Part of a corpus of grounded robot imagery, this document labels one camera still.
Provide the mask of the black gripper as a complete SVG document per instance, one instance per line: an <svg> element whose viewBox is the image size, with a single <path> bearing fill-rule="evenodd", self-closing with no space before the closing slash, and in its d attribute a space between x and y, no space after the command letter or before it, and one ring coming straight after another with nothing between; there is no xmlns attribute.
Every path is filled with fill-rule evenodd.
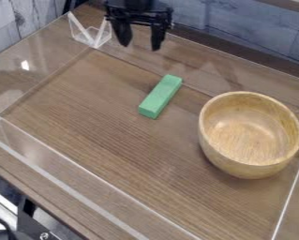
<svg viewBox="0 0 299 240"><path fill-rule="evenodd" d="M151 26L151 49L158 51L173 27L173 7L161 0L106 0L105 8L119 43L130 46L133 24Z"/></svg>

